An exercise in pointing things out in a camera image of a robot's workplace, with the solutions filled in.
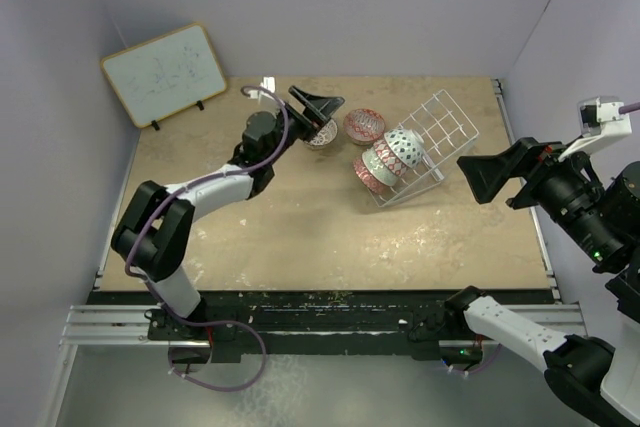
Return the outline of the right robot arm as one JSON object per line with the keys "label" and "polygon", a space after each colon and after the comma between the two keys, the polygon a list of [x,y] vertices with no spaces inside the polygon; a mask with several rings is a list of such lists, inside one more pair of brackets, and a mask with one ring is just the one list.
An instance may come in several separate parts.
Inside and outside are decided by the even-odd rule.
{"label": "right robot arm", "polygon": [[585,148],[576,142],[522,138],[497,155],[462,156],[457,164],[475,200],[491,202],[511,179],[523,180],[507,199],[517,210],[538,207],[604,275],[595,281],[558,268],[564,299],[583,307],[588,321],[612,314],[614,343],[563,333],[469,286],[445,303],[445,327],[456,338],[480,334],[536,367],[553,394],[597,426],[639,423],[639,164],[631,162],[603,185]]}

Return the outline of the black floral bowl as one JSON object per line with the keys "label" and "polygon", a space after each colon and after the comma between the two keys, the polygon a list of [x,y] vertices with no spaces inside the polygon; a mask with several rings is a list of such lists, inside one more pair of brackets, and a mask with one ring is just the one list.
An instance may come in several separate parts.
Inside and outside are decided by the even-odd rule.
{"label": "black floral bowl", "polygon": [[377,195],[381,195],[385,192],[386,186],[373,176],[365,166],[361,157],[358,157],[353,161],[353,169],[356,176],[370,192]]}

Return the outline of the white green-spoked bowl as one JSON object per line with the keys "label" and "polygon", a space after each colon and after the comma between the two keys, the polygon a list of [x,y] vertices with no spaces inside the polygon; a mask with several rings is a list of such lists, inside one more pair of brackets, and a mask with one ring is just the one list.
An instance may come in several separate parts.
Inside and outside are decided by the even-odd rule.
{"label": "white green-spoked bowl", "polygon": [[373,148],[365,150],[361,159],[369,172],[379,182],[387,187],[393,187],[397,183],[398,176],[385,165]]}

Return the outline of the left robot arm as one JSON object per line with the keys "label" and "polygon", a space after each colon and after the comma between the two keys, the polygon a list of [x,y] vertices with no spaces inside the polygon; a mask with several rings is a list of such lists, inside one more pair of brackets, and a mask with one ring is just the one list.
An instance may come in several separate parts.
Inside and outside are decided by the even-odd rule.
{"label": "left robot arm", "polygon": [[286,150],[297,141],[311,141],[345,103],[340,96],[314,95],[292,86],[288,92],[302,106],[296,110],[264,86],[246,85],[240,92],[247,98],[267,98],[278,110],[250,115],[231,159],[218,170],[177,184],[141,183],[110,242],[126,274],[144,283],[184,339],[198,337],[211,324],[206,302],[183,267],[192,225],[262,193]]}

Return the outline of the light blue patterned bowl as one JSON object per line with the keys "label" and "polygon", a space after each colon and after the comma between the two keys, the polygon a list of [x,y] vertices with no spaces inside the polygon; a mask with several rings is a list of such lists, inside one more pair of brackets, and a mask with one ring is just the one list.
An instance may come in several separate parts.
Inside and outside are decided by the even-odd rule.
{"label": "light blue patterned bowl", "polygon": [[394,155],[408,168],[415,168],[423,160],[424,141],[416,131],[396,128],[386,132],[384,139]]}

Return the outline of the white black-spoked bowl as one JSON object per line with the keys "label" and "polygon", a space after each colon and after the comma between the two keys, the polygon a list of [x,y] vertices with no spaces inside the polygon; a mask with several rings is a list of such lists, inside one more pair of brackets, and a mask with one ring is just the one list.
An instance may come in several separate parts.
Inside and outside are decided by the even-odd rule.
{"label": "white black-spoked bowl", "polygon": [[304,145],[311,150],[321,150],[328,147],[337,135],[337,122],[331,119],[311,140],[305,141]]}

